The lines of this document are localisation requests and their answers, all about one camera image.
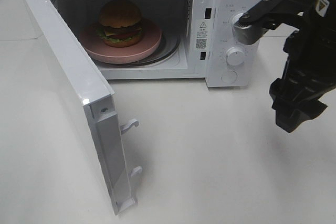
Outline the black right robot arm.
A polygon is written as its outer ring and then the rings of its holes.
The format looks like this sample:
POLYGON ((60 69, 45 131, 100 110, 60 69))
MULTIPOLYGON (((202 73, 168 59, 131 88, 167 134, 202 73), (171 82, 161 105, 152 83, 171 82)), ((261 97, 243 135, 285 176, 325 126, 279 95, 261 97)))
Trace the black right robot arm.
POLYGON ((284 44, 283 74, 269 94, 276 124, 293 132, 326 109, 320 98, 335 89, 335 0, 261 0, 233 28, 239 42, 251 45, 281 24, 295 30, 284 44))

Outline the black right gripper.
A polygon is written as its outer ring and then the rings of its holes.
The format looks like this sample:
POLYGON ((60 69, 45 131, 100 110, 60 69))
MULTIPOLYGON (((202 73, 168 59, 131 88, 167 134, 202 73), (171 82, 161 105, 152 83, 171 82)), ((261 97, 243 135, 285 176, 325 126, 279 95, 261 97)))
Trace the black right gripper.
MULTIPOLYGON (((255 25, 283 0, 261 0, 235 22, 235 28, 255 25)), ((316 8, 319 0, 308 7, 282 14, 280 22, 297 31, 284 45, 288 53, 282 77, 270 87, 276 125, 288 133, 305 121, 314 120, 328 107, 320 101, 335 89, 335 0, 328 0, 324 16, 316 8)))

